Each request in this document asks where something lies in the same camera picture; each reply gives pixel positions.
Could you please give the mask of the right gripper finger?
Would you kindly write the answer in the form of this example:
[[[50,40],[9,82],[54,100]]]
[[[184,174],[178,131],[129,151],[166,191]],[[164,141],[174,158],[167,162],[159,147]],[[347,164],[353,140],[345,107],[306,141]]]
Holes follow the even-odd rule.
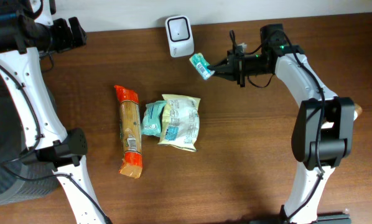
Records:
[[[229,80],[231,82],[234,82],[236,80],[236,76],[233,72],[220,72],[215,71],[213,74],[214,77],[223,78],[225,80]]]
[[[225,68],[227,66],[228,62],[226,60],[222,60],[221,62],[215,64],[215,65],[208,65],[207,69],[209,70],[221,70],[222,68]]]

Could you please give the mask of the cream snack bag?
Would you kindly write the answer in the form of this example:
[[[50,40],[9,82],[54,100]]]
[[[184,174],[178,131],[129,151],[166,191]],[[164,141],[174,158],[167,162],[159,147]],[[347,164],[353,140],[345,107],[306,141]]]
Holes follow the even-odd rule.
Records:
[[[197,152],[194,144],[200,129],[200,98],[163,94],[167,102],[162,112],[162,132],[158,145]]]

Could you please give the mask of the white bottle with wooden cap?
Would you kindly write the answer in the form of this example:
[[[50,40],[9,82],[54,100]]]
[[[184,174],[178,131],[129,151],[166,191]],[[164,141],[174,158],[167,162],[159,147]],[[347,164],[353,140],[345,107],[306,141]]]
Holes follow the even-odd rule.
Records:
[[[354,112],[353,120],[355,121],[362,114],[363,109],[360,105],[358,105],[356,103],[354,104],[354,106],[355,106],[355,112]]]

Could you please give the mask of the orange spaghetti packet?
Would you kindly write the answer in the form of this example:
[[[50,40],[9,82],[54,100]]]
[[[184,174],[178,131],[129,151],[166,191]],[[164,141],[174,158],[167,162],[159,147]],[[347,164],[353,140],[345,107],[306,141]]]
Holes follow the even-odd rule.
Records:
[[[119,101],[120,137],[123,146],[123,163],[119,173],[134,179],[142,174],[141,121],[139,97],[134,90],[114,86]]]

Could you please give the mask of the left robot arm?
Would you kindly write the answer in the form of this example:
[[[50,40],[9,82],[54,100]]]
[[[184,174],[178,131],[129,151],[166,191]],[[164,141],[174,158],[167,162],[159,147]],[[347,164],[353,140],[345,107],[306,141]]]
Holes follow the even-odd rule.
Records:
[[[54,1],[0,1],[0,76],[19,115],[26,141],[18,161],[45,165],[63,187],[78,223],[109,223],[86,166],[84,132],[60,122],[40,60],[86,44],[76,17],[53,19]]]

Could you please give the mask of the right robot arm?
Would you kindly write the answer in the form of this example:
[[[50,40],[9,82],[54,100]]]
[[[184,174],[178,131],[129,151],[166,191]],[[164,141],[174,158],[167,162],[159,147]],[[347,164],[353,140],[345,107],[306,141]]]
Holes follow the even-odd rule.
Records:
[[[261,44],[245,52],[230,32],[232,48],[224,60],[207,68],[241,87],[252,75],[280,79],[299,107],[291,137],[297,170],[291,194],[278,215],[258,223],[351,223],[343,212],[319,215],[317,209],[329,177],[351,153],[353,125],[359,111],[349,97],[339,97],[315,74],[299,45],[292,44],[282,24],[260,29]]]

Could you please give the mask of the teal wipes pouch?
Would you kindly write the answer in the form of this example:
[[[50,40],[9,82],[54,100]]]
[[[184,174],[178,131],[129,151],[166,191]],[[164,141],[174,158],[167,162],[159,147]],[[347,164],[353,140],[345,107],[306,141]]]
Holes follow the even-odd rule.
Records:
[[[142,120],[142,135],[160,137],[162,132],[161,115],[167,102],[165,100],[148,103]]]

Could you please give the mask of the small teal tissue pack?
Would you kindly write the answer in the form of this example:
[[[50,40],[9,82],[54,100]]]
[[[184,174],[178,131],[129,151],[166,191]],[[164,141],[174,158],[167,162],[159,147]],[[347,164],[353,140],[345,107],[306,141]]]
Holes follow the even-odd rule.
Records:
[[[213,70],[210,70],[208,68],[210,64],[205,60],[203,54],[201,53],[193,54],[189,58],[189,61],[204,80],[208,80],[211,76],[215,74]]]

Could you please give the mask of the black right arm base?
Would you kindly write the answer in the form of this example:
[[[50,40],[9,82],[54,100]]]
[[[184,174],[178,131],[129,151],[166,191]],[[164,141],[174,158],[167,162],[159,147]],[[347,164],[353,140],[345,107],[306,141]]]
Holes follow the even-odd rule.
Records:
[[[349,214],[346,213],[328,213],[319,215],[313,223],[317,224],[352,224]],[[280,217],[265,218],[263,220],[249,221],[248,224],[289,224]]]

